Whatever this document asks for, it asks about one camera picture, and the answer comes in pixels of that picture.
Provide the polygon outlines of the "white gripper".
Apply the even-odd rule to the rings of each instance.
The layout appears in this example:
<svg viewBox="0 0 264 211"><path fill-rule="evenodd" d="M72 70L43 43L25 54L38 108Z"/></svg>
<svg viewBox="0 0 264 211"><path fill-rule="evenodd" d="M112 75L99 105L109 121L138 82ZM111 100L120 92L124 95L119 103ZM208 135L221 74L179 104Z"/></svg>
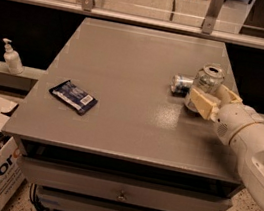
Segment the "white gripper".
<svg viewBox="0 0 264 211"><path fill-rule="evenodd" d="M190 90L190 100L202 118L213 119L218 112L213 129L221 142L226 146L261 150L263 117L252 107L243 105L242 98L225 85L220 85L215 95L218 98L197 87Z"/></svg>

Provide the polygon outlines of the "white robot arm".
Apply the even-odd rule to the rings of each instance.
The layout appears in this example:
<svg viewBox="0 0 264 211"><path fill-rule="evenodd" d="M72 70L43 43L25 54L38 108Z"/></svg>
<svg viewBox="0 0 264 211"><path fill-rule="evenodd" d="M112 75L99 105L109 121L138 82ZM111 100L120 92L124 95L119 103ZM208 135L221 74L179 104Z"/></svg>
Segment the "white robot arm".
<svg viewBox="0 0 264 211"><path fill-rule="evenodd" d="M225 85L219 86L214 94L193 86L189 97L201 117L212 121L221 142L236 154L242 183L264 211L263 117Z"/></svg>

